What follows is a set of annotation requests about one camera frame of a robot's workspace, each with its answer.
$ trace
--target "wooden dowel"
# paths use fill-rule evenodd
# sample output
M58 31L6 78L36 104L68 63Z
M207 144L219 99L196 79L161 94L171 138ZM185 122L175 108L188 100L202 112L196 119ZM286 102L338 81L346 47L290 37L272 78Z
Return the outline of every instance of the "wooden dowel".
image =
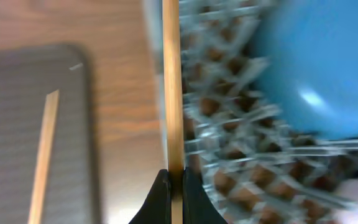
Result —
M172 223L183 223L183 105L179 36L179 1L162 1L165 116L168 171L172 179Z
M28 224L41 224L58 104L59 90L47 95L42 117Z

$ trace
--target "wooden surface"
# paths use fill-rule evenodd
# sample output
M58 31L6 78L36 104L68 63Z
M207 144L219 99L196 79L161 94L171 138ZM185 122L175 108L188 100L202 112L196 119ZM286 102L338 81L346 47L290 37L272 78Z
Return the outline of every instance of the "wooden surface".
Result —
M0 0L0 49L74 42L94 58L104 221L127 223L164 168L140 0Z
M183 223L182 179L184 164L183 104L181 87L179 2L162 2L165 119L168 170L172 178L172 223Z
M56 90L45 99L28 224L41 224L58 107L59 90Z

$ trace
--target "gray tray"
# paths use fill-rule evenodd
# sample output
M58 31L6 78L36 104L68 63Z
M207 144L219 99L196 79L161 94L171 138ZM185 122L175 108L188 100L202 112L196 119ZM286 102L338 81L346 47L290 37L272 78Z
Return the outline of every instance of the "gray tray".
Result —
M71 45L0 52L0 224L27 223L45 96L60 90L42 224L100 223L90 68Z

